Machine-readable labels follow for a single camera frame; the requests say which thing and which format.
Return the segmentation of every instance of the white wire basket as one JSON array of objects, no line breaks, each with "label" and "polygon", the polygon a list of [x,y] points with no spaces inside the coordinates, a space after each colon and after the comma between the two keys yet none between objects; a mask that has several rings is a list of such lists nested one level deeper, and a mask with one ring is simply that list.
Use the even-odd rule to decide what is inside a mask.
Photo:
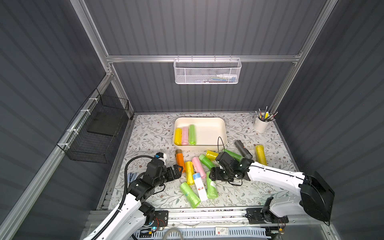
[{"label": "white wire basket", "polygon": [[236,84],[239,81],[241,61],[239,58],[216,60],[175,58],[175,82],[177,84]]}]

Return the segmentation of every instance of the white bottle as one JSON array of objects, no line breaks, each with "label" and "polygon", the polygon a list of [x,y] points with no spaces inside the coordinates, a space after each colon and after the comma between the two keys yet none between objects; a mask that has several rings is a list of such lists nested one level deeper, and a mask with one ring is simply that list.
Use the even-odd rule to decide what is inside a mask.
[{"label": "white bottle", "polygon": [[197,193],[199,194],[200,201],[204,202],[208,200],[207,191],[205,190],[204,183],[199,172],[193,175],[193,180],[195,181],[195,186]]}]

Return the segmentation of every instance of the table surface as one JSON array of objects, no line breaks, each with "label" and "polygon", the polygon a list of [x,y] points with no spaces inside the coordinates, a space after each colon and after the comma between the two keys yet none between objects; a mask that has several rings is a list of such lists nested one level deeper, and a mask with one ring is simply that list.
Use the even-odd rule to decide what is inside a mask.
[{"label": "table surface", "polygon": [[[175,147],[172,144],[175,120],[179,117],[219,117],[225,121],[228,144],[227,149],[240,154],[234,145],[235,140],[241,140],[244,146],[255,157],[255,145],[262,144],[268,166],[296,171],[292,159],[279,135],[274,122],[264,132],[256,132],[253,123],[255,113],[204,113],[204,114],[139,114],[129,139],[124,160],[116,181],[115,189],[109,204],[113,209],[121,199],[124,188],[124,167],[131,158],[138,155],[154,156],[157,152],[166,153],[166,166],[176,164]],[[205,154],[204,151],[184,151],[184,161]],[[150,159],[141,158],[132,162],[128,172],[145,172]],[[166,183],[163,192],[151,196],[147,202],[156,209],[190,208],[186,197],[181,193],[180,184],[185,182],[185,174],[180,179]],[[257,181],[243,181],[242,186],[233,186],[227,182],[216,182],[219,197],[202,202],[198,207],[230,207],[264,205],[269,197],[280,198],[293,195],[287,190]]]}]

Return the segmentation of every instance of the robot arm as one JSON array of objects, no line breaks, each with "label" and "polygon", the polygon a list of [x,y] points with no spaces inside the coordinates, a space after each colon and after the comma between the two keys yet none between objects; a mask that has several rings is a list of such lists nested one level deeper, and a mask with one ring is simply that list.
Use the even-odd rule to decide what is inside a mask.
[{"label": "robot arm", "polygon": [[305,213],[315,219],[329,221],[334,191],[317,172],[291,172],[268,167],[247,158],[238,162],[226,152],[221,152],[216,161],[221,167],[211,169],[209,177],[213,181],[223,180],[231,183],[235,178],[260,181],[296,195],[279,199],[268,198],[262,210],[262,217],[269,222],[286,215]]},{"label": "robot arm", "polygon": [[165,154],[157,153],[147,164],[143,178],[131,182],[119,204],[84,240],[125,240],[143,225],[150,225],[155,208],[145,201],[154,193],[156,187],[180,178],[183,171],[183,167],[178,165],[167,168],[165,159]]}]

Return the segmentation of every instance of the white cup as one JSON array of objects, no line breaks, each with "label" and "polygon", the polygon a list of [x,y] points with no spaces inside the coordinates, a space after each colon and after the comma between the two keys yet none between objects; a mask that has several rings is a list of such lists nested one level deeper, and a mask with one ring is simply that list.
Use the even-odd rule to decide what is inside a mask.
[{"label": "white cup", "polygon": [[259,115],[256,114],[256,121],[255,121],[255,130],[258,131],[258,132],[264,132],[267,127],[269,125],[269,122],[263,122],[259,119]]}]

